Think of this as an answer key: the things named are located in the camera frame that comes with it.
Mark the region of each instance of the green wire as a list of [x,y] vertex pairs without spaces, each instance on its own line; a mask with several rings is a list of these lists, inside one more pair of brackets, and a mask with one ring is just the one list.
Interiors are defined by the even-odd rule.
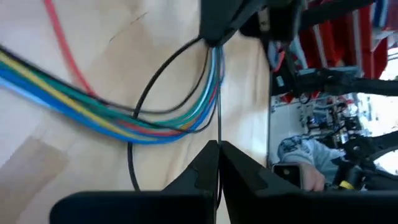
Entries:
[[[7,65],[1,63],[0,66],[5,66],[8,69],[12,69],[9,68]],[[42,75],[41,73],[38,72],[34,72],[38,77],[40,77],[41,79],[43,79],[45,82],[47,82],[49,85],[51,85],[52,87],[54,87],[55,89],[57,89],[58,91],[61,91],[62,93],[68,95],[71,98],[74,98],[78,101],[80,101],[81,103],[83,103],[90,111],[101,115],[101,116],[105,116],[107,118],[114,118],[114,119],[120,119],[123,121],[127,121],[129,123],[135,124],[135,125],[139,125],[139,126],[143,126],[143,127],[147,127],[147,128],[152,128],[152,129],[158,129],[158,128],[154,128],[149,124],[145,124],[142,123],[140,121],[137,121],[133,118],[131,118],[130,116],[128,116],[127,114],[121,113],[119,111],[115,111],[112,110],[110,108],[108,108],[107,106],[104,106],[102,103],[98,102],[95,99],[90,98],[89,96],[86,95],[82,95],[81,93],[79,93],[78,91],[63,85],[62,83],[53,80],[51,78],[47,78],[46,76]],[[214,74],[214,70],[210,70],[209,71],[209,75],[208,75],[208,81],[209,82],[209,78],[212,78],[212,81],[210,83],[210,87],[207,88],[207,86],[204,87],[201,96],[199,97],[199,99],[195,102],[195,104],[190,108],[189,111],[187,111],[185,114],[174,118],[174,119],[170,119],[170,120],[165,120],[165,121],[158,121],[158,122],[154,122],[156,124],[160,124],[160,125],[165,125],[165,126],[182,126],[186,123],[191,122],[193,119],[195,119],[204,109],[205,107],[210,103],[210,97],[211,97],[211,91],[214,89],[215,87],[215,78]]]

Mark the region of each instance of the red wire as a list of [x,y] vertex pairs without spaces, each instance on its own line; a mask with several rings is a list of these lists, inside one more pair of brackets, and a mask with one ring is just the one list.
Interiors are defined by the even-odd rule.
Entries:
[[[217,92],[217,87],[215,88],[215,90],[211,94],[210,102],[213,101],[213,99],[214,99],[214,97],[216,95],[216,92]],[[142,128],[140,126],[137,126],[137,125],[134,125],[134,124],[131,124],[131,123],[127,123],[125,121],[121,121],[120,123],[125,125],[126,127],[129,127],[129,128],[131,128],[131,129],[133,129],[135,131],[142,132],[144,134],[153,134],[153,135],[157,135],[157,136],[176,136],[176,135],[181,133],[180,131],[174,131],[174,130],[157,132],[157,131],[152,131],[152,130],[148,130],[148,129]]]
[[281,51],[281,52],[279,53],[279,62],[278,62],[278,65],[276,66],[276,68],[274,68],[274,70],[273,70],[272,72],[278,72],[278,71],[279,71],[280,66],[282,66],[282,62],[283,62],[284,58],[285,58],[285,52],[284,52],[284,51]]
[[57,16],[57,12],[55,10],[55,6],[52,2],[52,0],[44,0],[45,8],[47,10],[47,13],[50,16],[50,20],[52,23],[52,26],[55,31],[55,35],[57,36],[58,44],[60,46],[61,52],[63,54],[64,59],[67,61],[67,64],[72,71],[72,73],[76,76],[78,81],[83,85],[83,87],[86,89],[87,93],[90,94],[91,96],[96,96],[96,93],[94,90],[90,87],[90,84],[85,80],[83,74],[80,72],[79,68],[77,67],[77,64],[75,60],[73,59],[73,55],[70,52],[70,48],[68,46],[68,43],[65,38],[65,34],[63,33],[59,18]]
[[[80,72],[75,60],[73,59],[73,55],[72,55],[70,48],[68,46],[68,43],[66,41],[65,34],[63,33],[63,30],[62,30],[62,27],[61,27],[61,24],[60,24],[60,21],[57,16],[57,12],[55,10],[55,6],[54,6],[52,0],[44,0],[44,4],[45,4],[45,8],[47,10],[47,13],[50,16],[50,20],[53,25],[55,35],[57,36],[58,44],[62,51],[63,57],[67,61],[68,66],[72,70],[73,74],[77,77],[78,81],[85,87],[85,89],[87,90],[87,93],[90,94],[91,96],[96,96],[96,93],[90,87],[88,82],[85,80],[83,74]],[[217,88],[215,88],[214,92],[212,93],[210,102],[214,99],[216,90],[217,90]],[[171,131],[166,131],[166,132],[157,132],[157,131],[151,131],[151,130],[142,128],[140,126],[136,126],[134,124],[124,122],[124,121],[120,121],[120,123],[125,125],[128,128],[131,128],[135,131],[140,131],[145,134],[153,134],[153,135],[158,135],[158,136],[175,136],[175,135],[180,134],[180,131],[171,130]]]

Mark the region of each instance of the person's hand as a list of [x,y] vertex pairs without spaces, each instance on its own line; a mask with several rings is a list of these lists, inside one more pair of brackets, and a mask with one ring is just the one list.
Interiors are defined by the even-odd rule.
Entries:
[[303,189],[316,192],[323,191],[325,187],[325,176],[313,165],[301,162],[300,167],[302,170]]

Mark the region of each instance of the teal wire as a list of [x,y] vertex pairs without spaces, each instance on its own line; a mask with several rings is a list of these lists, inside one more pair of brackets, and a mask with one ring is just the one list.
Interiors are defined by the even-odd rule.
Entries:
[[[213,78],[214,72],[215,72],[215,63],[216,63],[215,53],[216,53],[216,49],[212,49],[212,51],[211,51],[211,69],[209,71],[207,84],[204,87],[204,90],[202,91],[201,96],[195,102],[195,104],[190,108],[190,110],[177,118],[169,119],[169,120],[165,120],[165,121],[157,121],[154,123],[165,125],[165,126],[183,126],[184,124],[187,124],[187,123],[191,122],[192,120],[194,120],[206,108],[206,106],[210,103],[210,97],[211,97],[211,94],[209,94],[209,93],[211,93],[210,90],[214,89],[214,87],[215,87],[215,79]],[[127,115],[127,114],[112,110],[112,109],[102,105],[100,102],[90,98],[89,96],[82,95],[79,92],[77,92],[65,85],[62,85],[61,83],[56,82],[55,80],[46,78],[46,77],[40,75],[39,73],[36,73],[36,75],[38,75],[41,79],[46,81],[49,85],[52,85],[58,91],[61,91],[65,94],[67,94],[71,98],[81,101],[92,112],[95,112],[95,113],[100,114],[101,116],[105,116],[107,118],[121,119],[123,121],[127,121],[129,123],[147,127],[147,128],[152,127],[151,125],[141,123],[141,122],[129,117],[129,115]]]

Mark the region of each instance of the bundle of wires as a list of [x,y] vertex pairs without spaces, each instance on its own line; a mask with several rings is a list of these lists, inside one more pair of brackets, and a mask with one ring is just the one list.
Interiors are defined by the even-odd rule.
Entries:
[[[160,74],[182,52],[199,42],[201,37],[197,37],[186,43],[164,62],[145,87],[137,106],[131,108],[96,96],[96,93],[84,79],[83,74],[80,72],[73,59],[52,0],[44,0],[44,4],[52,22],[64,59],[67,61],[72,74],[85,88],[86,92],[26,62],[1,45],[0,84],[6,85],[42,105],[55,109],[95,131],[122,141],[127,141],[127,161],[131,182],[134,189],[140,191],[134,172],[132,158],[133,143],[166,144],[179,140],[188,133],[199,133],[210,125],[215,114],[217,103],[218,106],[220,106],[220,86],[225,72],[224,52],[222,47],[208,49],[205,65],[203,66],[200,78],[181,103],[171,109],[162,111],[141,109],[149,90],[160,77]],[[202,92],[195,103],[186,110],[183,115],[158,121],[148,121],[138,118],[139,113],[162,115],[172,113],[182,108],[200,86],[207,67],[209,68],[207,69],[208,72]],[[220,185],[218,205],[221,201],[221,189],[222,187]]]
[[[214,114],[218,82],[221,81],[218,77],[222,78],[225,71],[222,48],[210,49],[209,57],[206,58],[210,66],[200,97],[183,115],[159,121],[131,116],[134,108],[84,93],[21,60],[1,46],[0,77],[14,89],[34,96],[43,104],[100,133],[136,144],[165,144],[176,141],[187,133],[203,130],[208,126],[202,127],[205,120],[209,119],[209,114],[210,117]],[[163,114],[168,111],[141,110],[141,113]]]

